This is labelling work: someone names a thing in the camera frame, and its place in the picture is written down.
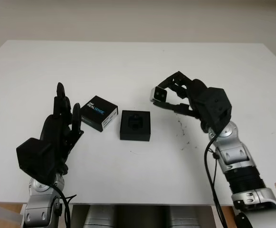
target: wooden floor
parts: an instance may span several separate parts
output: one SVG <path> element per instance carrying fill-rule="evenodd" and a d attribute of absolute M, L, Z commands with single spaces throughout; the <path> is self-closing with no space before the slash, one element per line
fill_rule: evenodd
<path fill-rule="evenodd" d="M 236 224 L 235 224 L 235 213 L 232 207 L 221 207 L 225 220 L 227 222 L 228 228 L 237 228 Z"/>
<path fill-rule="evenodd" d="M 0 207 L 20 213 L 20 210 L 22 209 L 22 204 L 1 204 Z M 5 222 L 0 220 L 0 228 L 20 228 L 20 225 L 15 225 L 10 222 Z"/>

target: black plastic housing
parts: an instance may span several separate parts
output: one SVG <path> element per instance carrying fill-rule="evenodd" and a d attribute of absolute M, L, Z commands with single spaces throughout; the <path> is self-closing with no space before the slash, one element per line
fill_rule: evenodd
<path fill-rule="evenodd" d="M 151 113 L 145 111 L 122 111 L 120 139 L 149 141 L 151 137 Z"/>
<path fill-rule="evenodd" d="M 221 132 L 231 120 L 232 105 L 223 89 L 207 88 L 194 104 L 201 121 L 206 122 L 215 133 Z"/>
<path fill-rule="evenodd" d="M 56 176 L 55 153 L 51 143 L 30 138 L 16 148 L 19 167 L 42 184 L 52 184 Z"/>

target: table surface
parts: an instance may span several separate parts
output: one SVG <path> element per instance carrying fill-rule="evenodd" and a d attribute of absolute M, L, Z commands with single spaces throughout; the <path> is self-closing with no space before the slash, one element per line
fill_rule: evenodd
<path fill-rule="evenodd" d="M 276 57 L 262 44 L 7 41 L 0 48 L 0 202 L 27 202 L 30 177 L 16 147 L 39 138 L 62 82 L 71 104 L 98 95 L 119 107 L 102 132 L 85 132 L 72 150 L 64 194 L 73 203 L 213 204 L 198 120 L 149 102 L 151 89 L 176 71 L 225 89 L 232 120 L 276 196 Z M 168 101 L 184 102 L 173 92 Z M 122 110 L 151 112 L 149 142 L 119 139 Z M 214 160 L 209 169 L 214 172 Z M 231 191 L 221 169 L 222 205 Z"/>

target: realsense box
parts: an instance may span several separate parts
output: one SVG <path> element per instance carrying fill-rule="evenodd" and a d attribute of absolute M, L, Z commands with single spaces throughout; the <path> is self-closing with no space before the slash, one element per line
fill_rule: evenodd
<path fill-rule="evenodd" d="M 102 132 L 118 115 L 118 106 L 98 96 L 81 108 L 82 121 Z"/>

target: robotic hand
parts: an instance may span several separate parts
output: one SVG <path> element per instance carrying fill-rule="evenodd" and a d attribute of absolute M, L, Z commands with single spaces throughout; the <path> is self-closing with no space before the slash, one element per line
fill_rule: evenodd
<path fill-rule="evenodd" d="M 188 98 L 190 105 L 167 103 L 165 88 L 176 92 L 182 99 Z M 260 178 L 246 145 L 239 140 L 238 128 L 230 121 L 232 106 L 224 90 L 207 88 L 200 80 L 190 80 L 178 71 L 152 90 L 151 101 L 160 108 L 200 119 L 201 129 L 209 134 L 204 162 L 223 227 L 226 228 L 227 224 L 207 167 L 207 153 L 212 144 L 216 147 L 214 157 L 233 193 L 234 206 L 240 211 L 235 218 L 237 227 L 276 228 L 276 198 Z"/>
<path fill-rule="evenodd" d="M 81 131 L 80 104 L 74 105 L 72 114 L 70 110 L 64 87 L 58 83 L 53 114 L 45 120 L 40 139 L 30 138 L 16 149 L 19 167 L 32 177 L 22 228 L 57 228 L 62 213 L 59 197 L 66 207 L 66 227 L 70 227 L 68 202 L 62 193 L 63 175 L 68 172 L 65 164 L 68 155 L 84 133 Z"/>

